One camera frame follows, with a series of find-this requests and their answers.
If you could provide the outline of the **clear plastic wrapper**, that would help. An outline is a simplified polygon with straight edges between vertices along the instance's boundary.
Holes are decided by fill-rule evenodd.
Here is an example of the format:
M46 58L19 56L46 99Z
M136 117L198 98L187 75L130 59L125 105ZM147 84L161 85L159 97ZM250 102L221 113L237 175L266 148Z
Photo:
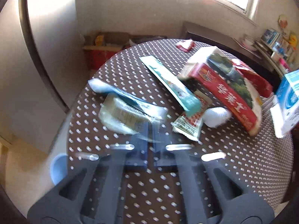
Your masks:
M105 100L98 117L109 130L123 135L147 137L149 126L160 126L167 118L168 110L148 103L100 79L88 81L92 91Z

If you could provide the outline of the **red green tea box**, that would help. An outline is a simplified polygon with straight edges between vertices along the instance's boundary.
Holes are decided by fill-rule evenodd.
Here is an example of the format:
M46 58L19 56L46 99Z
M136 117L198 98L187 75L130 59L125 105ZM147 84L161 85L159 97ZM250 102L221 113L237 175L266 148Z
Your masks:
M237 64L218 47L200 48L187 60L178 78L199 81L232 112L251 136L257 135L262 123L261 97Z

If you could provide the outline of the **small red snack packet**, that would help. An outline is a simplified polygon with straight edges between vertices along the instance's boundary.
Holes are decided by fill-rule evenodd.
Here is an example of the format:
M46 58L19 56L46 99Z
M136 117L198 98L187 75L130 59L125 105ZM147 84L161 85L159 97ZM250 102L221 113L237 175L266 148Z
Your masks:
M181 51L188 53L195 47L195 42L192 39L179 41L175 46Z

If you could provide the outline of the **dark red snack bag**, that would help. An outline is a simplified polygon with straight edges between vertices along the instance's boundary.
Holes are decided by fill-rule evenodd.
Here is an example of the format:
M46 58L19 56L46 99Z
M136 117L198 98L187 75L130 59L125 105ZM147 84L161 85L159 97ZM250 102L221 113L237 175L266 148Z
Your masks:
M273 87L267 80L258 75L252 68L250 68L241 60L232 59L232 62L237 70L240 71L241 74L253 84L255 89L262 97L268 98L272 94Z

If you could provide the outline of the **blue white mask box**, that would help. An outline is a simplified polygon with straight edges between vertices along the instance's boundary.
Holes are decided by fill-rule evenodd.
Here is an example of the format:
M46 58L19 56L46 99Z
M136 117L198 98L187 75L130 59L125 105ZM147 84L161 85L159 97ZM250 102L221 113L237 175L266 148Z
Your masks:
M270 109L277 138L283 138L298 124L298 70L284 75Z

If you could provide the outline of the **light blue trash bucket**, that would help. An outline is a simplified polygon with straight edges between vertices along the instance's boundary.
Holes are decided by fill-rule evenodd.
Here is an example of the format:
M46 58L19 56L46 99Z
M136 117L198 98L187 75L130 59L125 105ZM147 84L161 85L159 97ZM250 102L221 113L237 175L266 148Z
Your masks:
M57 185L67 176L67 160L65 153L60 153L51 162L50 177L54 185Z

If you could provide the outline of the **red cardboard box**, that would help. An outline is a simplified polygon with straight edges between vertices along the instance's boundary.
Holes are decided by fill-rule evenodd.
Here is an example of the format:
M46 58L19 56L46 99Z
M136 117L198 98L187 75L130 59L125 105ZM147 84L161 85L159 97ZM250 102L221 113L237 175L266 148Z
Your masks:
M122 50L121 46L84 46L88 68L98 70L113 55Z

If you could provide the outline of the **dark wooden cabinet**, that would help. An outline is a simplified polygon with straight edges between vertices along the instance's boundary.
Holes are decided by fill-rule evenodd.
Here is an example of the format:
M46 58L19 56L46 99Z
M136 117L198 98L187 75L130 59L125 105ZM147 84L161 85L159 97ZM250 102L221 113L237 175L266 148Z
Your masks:
M277 88L281 82L279 73L275 71L273 66L266 61L260 52L250 52L246 50L233 38L225 34L192 22L184 21L182 23L180 37L206 43L211 46L217 46L219 49L234 55L266 79L273 88Z

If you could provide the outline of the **silver double door refrigerator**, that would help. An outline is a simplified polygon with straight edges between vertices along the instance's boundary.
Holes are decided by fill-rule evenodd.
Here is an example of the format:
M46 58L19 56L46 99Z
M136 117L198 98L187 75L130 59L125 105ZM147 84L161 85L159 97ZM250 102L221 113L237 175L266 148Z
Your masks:
M1 137L48 153L85 86L75 0L1 0Z

